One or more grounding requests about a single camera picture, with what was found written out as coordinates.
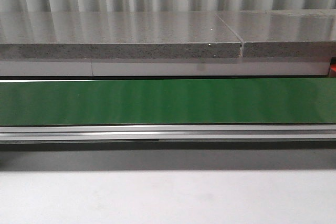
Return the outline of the green conveyor belt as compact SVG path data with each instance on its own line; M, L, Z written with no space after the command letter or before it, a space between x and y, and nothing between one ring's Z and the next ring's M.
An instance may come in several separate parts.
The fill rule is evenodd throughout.
M1 83L4 126L334 122L334 78Z

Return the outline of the grey stone slab left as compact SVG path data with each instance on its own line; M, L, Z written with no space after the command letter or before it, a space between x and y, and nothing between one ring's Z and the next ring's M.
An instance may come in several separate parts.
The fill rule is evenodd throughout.
M2 12L3 59L237 58L213 12Z

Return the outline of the grey stone slab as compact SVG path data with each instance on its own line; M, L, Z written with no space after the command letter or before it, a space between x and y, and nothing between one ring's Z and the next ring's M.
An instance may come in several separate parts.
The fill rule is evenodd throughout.
M237 58L213 12L2 12L3 59Z
M335 9L222 11L244 58L335 57Z

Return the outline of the grey stone slab right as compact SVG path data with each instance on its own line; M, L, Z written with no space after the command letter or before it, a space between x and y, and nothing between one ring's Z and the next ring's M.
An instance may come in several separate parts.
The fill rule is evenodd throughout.
M335 9L222 11L244 58L335 57Z

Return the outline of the aluminium conveyor side rail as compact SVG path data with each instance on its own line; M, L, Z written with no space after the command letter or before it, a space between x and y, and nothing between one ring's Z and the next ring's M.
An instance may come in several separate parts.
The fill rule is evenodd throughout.
M334 141L335 124L194 124L2 127L1 143Z

